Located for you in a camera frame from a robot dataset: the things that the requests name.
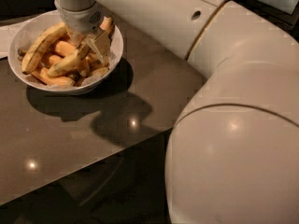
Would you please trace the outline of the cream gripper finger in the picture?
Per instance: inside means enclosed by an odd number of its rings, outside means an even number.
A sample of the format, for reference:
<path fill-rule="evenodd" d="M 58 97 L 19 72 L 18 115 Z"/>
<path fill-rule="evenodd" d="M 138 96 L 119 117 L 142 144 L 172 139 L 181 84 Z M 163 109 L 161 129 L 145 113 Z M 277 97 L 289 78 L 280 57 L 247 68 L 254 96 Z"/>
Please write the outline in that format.
<path fill-rule="evenodd" d="M 73 28 L 69 25 L 66 25 L 66 31 L 67 31 L 67 34 L 70 37 L 71 42 L 76 47 L 78 47 L 81 44 L 82 40 L 84 39 L 84 35 L 81 32 L 79 32 L 78 30 L 76 30 L 75 28 Z"/>
<path fill-rule="evenodd" d="M 110 39 L 101 29 L 85 36 L 85 41 L 102 64 L 108 64 L 110 56 Z"/>

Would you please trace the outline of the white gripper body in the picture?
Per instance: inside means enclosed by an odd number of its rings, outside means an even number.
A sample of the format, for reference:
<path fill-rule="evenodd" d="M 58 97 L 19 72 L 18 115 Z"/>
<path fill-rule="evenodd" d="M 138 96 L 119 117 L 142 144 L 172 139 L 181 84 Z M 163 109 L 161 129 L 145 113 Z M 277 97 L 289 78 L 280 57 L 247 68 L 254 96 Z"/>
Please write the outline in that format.
<path fill-rule="evenodd" d="M 62 21 L 84 35 L 97 30 L 104 19 L 103 9 L 94 0 L 55 0 Z"/>

